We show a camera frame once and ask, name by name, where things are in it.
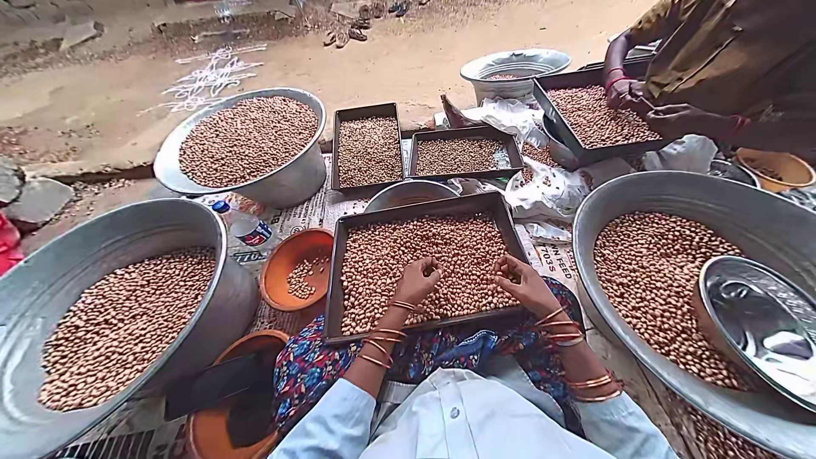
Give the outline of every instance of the rectangular tray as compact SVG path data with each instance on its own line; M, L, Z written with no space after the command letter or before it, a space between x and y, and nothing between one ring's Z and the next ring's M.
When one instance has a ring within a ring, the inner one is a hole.
M642 78L646 75L646 70L649 67L648 61L634 62L631 64L624 64L624 69L627 75L634 78ZM581 141L567 124L561 112L547 97L548 89L562 89L565 87L581 87L592 84L603 84L604 70L603 68L579 70L577 72L569 72L567 74L556 74L545 77L534 78L533 95L544 110L544 116L550 118L554 124L553 134L559 138L563 144L570 149L572 154L578 160L578 167L586 166L587 164L597 163L608 158L624 156L627 154L645 153L647 151L654 151L672 143L673 139L650 140L647 142L635 142L633 144L611 145L606 147L597 147L593 149L584 148Z
M326 324L323 328L326 342L332 345L343 344L351 341L359 341L366 336L365 334L343 336L340 331L340 324L345 311L343 304L343 283L340 281L340 276L343 273L343 258L346 252L349 228L368 223L405 220L424 215L457 215L476 212L490 212L496 228L502 234L502 239L504 240L504 245L507 246L508 252L519 260L529 263L524 248L521 246L521 241L519 241L518 235L513 229L512 218L510 217L504 198L498 191L470 194L458 198L448 198L428 203L394 207L377 212L340 217L335 227L335 245L331 253L329 291L326 298ZM523 306L515 306L448 319L430 320L416 325L406 326L404 329L406 331L422 331L447 325L492 320L511 314L522 314L523 312Z
M339 155L338 148L339 148L339 139L340 139L340 123L343 121L350 121L353 119L360 119L360 118L370 118L370 117L382 117L382 118L396 118L397 119L397 131L400 131L400 116L399 110L397 109L396 102L390 102L387 104L378 104L378 105L367 105L365 107L356 107L353 109L342 109L335 111L335 129L334 129L334 137L332 140L331 146L331 188L337 191L354 191L359 189L369 189L372 192L376 193L381 189L385 188L386 186L393 185L399 181L402 181L406 177L406 169L404 162L402 161L402 147L400 146L400 169L402 169L402 178L400 180L392 180L392 181L384 181L379 183L371 183L368 185L359 185L359 186L347 186L345 188L340 186L340 172L338 168L337 158Z
M508 152L510 160L509 169L494 169L491 171L459 172L455 174L440 174L435 176L418 176L416 174L416 161L418 155L419 142L422 140L452 140L452 139L496 139L502 142ZM500 177L510 178L515 176L523 167L524 160L516 145L516 137L513 134L502 132L492 126L465 127L462 129L447 129L444 131L417 132L411 142L409 158L408 176L429 180L448 180L454 177L470 177L495 179Z

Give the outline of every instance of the orange bowl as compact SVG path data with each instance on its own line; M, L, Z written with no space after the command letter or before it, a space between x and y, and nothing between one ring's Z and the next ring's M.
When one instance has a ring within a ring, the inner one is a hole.
M274 367L273 356L277 356L289 336L278 330L262 330L251 333L235 341L215 363L235 359L242 355L266 351L264 361ZM261 459L266 457L278 441L277 430L251 446L235 448L227 433L227 417L233 407L235 398L223 400L217 407L201 410L188 418L187 445L193 457L197 459Z
M292 312L314 305L326 296L329 289L331 271L331 249L335 236L328 229L312 228L292 234L275 247L264 263L258 284L260 294L270 306L277 310ZM315 287L315 292L306 299L289 294L286 278L303 260L314 260L328 256L329 261L315 265L313 274L306 277L306 283Z

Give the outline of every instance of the bangle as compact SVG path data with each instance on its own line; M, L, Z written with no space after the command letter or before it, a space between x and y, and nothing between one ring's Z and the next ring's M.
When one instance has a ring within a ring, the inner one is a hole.
M386 336L369 336L369 338L372 339L372 340L388 341L388 342L392 342L392 343L401 343L402 342L401 340L398 340L397 338L388 338Z
M362 342L363 342L363 344L365 344L365 343L371 344L371 345L373 345L375 348L377 348L377 349L379 349L380 351L382 351L382 352L383 352L383 354L385 354L385 356L386 356L386 357L388 357L388 364L389 364L389 365L393 365L393 364L394 364L394 359L392 359L392 358L391 358L390 353L389 353L387 350L385 350L385 348L384 348L384 347L382 347L381 345L379 345L379 344L378 344L376 341L372 341L372 340L370 340L370 339L368 339L368 338L365 338L365 339L363 339L363 341L362 341Z
M578 328L581 327L581 325L579 323L575 322L574 320L557 320L555 322L542 323L541 324L542 327L553 327L553 326L556 326L556 325L575 325Z
M406 303L404 301L396 301L395 300L395 301L391 301L391 304L398 307L398 308L407 309L409 312L412 312L414 314L416 314L418 312L417 309L416 309L416 306L412 305L411 303Z
M369 361L369 362L371 362L371 363L376 363L376 364L378 364L380 367L385 368L386 370L388 370L389 368L391 368L391 365L388 365L387 363L382 363L382 362L380 362L379 360L374 359L373 357L369 357L368 355L359 354L357 357L362 357L362 358L364 358L365 360L368 360L368 361Z
M567 381L566 383L570 387L574 387L576 389L587 389L589 387L598 387L599 385L609 384L611 382L612 382L612 377L607 374L607 375L604 375L604 376L599 377L597 379L590 379L590 380L581 381L581 382Z
M620 70L621 72L623 72L623 76L624 76L624 77L626 76L626 69L625 69L625 68L623 68L623 67L613 67L613 68L611 68L611 69L609 70L609 72L606 72L606 76L608 77L608 76L609 76L609 75L610 75L612 72L614 72L615 70Z
M408 337L408 335L406 335L405 333L400 332L399 330L392 330L391 328L375 328L372 331L372 333L373 332L396 333L397 335L402 336L403 338Z
M615 392L609 395L603 395L601 397L581 397L580 395L575 395L575 399L579 402L605 402L606 400L614 399L618 395L621 395L623 391L621 389L616 390Z
M533 325L533 326L534 326L534 327L540 327L540 326L542 326L542 325L545 325L545 324L546 324L546 322L547 322L549 319L552 319L553 317L555 317L555 316L559 315L559 313L562 313L562 312L566 312L566 311L564 311L564 308L558 308L557 310L554 310L554 311L553 311L553 312L551 312L550 314L547 314L547 317L545 317L545 318L543 318L543 319L539 320L539 321L538 321L538 322L536 322L536 323L535 323L535 325Z
M606 84L606 88L604 89L604 93L609 92L609 91L610 91L610 88L612 87L612 85L613 85L613 84L615 84L615 83L619 82L620 80L628 80L628 79L631 79L631 78L629 78L629 77L628 77L628 76L626 76L626 75L623 75L622 77L617 77L616 79L614 79L614 80L612 80L612 81L608 82L608 83Z
M583 336L581 336L579 338L575 338L574 340L569 340L569 341L556 341L556 344L561 346L561 347L571 347L571 346L577 345L581 341L583 341Z

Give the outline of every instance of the footwear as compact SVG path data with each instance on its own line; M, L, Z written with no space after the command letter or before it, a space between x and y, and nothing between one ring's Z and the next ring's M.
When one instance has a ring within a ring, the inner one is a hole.
M360 19L362 20L370 20L371 19L371 7L368 5L362 5L357 13L360 15Z
M337 32L337 43L335 43L335 46L337 48L342 48L346 45L348 45L348 32L345 30L339 30Z
M371 28L371 20L364 20L362 18L356 18L351 25L352 29L370 29Z
M361 32L360 29L349 29L348 37L353 38L360 42L364 42L365 40L368 39L368 36Z
M326 32L326 38L323 38L323 46L330 47L332 43L337 41L337 34L334 32Z
M375 19L379 19L385 16L385 3L384 2L375 2L374 5L371 7L371 15Z
M395 16L403 17L406 15L408 10L410 10L410 2L408 1L400 2L400 6L397 8L397 11L395 11L396 12Z

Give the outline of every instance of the red bangle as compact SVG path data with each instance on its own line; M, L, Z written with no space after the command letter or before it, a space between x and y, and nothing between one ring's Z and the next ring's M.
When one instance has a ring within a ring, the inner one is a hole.
M624 75L624 76L626 75L626 69L625 69L625 68L623 68L623 67L613 67L613 68L609 69L609 71L608 71L608 72L606 72L606 76L607 76L607 77L608 77L608 76L610 76L610 74L611 74L612 72L614 72L615 70L620 70L621 72L623 72L623 75Z
M628 76L626 76L626 75L623 75L622 77L617 77L616 79L614 79L614 80L612 80L612 81L610 81L610 82L608 82L606 84L606 89L604 90L604 92L609 92L612 85L619 82L620 80L628 80L628 79L630 79L630 78Z

